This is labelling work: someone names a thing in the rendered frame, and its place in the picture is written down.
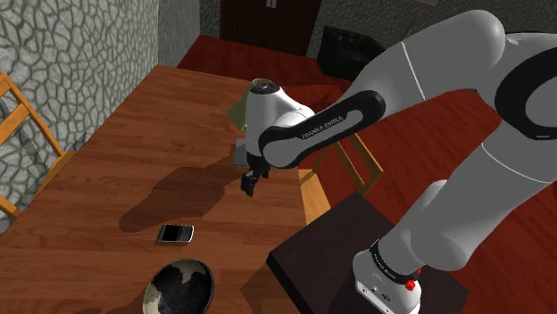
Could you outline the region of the brown wooden table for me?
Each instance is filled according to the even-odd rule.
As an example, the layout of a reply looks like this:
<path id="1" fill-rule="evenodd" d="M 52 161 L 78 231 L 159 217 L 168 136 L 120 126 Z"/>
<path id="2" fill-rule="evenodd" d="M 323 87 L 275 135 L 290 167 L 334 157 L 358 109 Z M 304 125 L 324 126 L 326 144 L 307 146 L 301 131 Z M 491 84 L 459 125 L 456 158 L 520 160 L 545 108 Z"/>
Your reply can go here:
<path id="1" fill-rule="evenodd" d="M 266 260 L 305 224 L 298 173 L 241 190 L 227 109 L 247 86 L 154 67 L 0 235 L 0 314 L 143 314 L 180 258 L 213 273 L 207 314 L 297 314 Z M 158 242 L 164 224 L 194 226 L 191 242 Z"/>

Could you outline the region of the olive green angular object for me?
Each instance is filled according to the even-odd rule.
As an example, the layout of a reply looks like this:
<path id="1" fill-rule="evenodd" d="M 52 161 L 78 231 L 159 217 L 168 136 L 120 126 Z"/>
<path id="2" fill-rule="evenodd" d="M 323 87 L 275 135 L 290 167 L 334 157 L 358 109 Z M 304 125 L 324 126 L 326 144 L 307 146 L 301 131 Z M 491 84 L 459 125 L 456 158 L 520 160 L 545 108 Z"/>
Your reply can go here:
<path id="1" fill-rule="evenodd" d="M 271 83 L 271 80 L 268 80 L 268 79 L 265 79 L 265 78 L 256 78 L 256 79 L 252 80 L 249 87 L 244 92 L 242 98 L 236 104 L 234 104 L 231 108 L 229 108 L 227 110 L 227 114 L 229 116 L 230 121 L 240 131 L 242 131 L 242 132 L 245 131 L 245 108 L 246 108 L 246 99 L 247 99 L 248 93 L 254 87 L 257 87 L 257 86 L 262 85 L 262 84 L 268 84 L 268 83 Z"/>

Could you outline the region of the black and cream bowl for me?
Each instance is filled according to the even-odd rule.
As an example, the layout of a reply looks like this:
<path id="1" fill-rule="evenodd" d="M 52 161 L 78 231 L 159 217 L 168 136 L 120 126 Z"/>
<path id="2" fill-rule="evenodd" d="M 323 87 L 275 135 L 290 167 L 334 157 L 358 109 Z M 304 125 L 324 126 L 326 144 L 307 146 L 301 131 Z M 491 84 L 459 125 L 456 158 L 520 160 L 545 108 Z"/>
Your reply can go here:
<path id="1" fill-rule="evenodd" d="M 143 314 L 205 314 L 214 295 L 206 264 L 179 259 L 161 268 L 145 289 Z"/>

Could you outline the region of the dark robot stand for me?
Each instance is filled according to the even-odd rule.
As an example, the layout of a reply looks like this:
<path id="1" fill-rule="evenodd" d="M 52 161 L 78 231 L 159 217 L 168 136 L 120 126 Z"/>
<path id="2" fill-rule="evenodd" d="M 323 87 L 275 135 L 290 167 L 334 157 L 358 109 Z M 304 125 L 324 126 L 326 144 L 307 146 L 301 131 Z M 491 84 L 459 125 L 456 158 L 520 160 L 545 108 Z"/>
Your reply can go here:
<path id="1" fill-rule="evenodd" d="M 356 289 L 352 265 L 392 228 L 354 193 L 272 250 L 267 264 L 301 314 L 382 314 Z"/>

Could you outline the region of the black keypad phone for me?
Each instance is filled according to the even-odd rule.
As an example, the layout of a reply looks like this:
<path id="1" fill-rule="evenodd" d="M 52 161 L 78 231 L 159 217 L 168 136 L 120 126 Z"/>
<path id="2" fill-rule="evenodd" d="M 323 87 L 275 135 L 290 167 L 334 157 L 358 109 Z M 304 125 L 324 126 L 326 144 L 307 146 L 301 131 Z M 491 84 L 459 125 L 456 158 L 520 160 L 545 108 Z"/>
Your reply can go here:
<path id="1" fill-rule="evenodd" d="M 157 241 L 160 243 L 188 244 L 193 238 L 195 227 L 192 225 L 162 225 Z"/>

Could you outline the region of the dark wooden cabinet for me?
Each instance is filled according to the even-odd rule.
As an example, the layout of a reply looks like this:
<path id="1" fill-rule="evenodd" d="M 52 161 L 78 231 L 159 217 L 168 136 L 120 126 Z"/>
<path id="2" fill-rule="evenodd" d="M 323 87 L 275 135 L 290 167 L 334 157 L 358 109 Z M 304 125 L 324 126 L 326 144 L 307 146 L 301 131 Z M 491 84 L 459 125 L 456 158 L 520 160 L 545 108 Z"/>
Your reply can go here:
<path id="1" fill-rule="evenodd" d="M 305 56 L 321 0 L 221 0 L 220 37 Z"/>

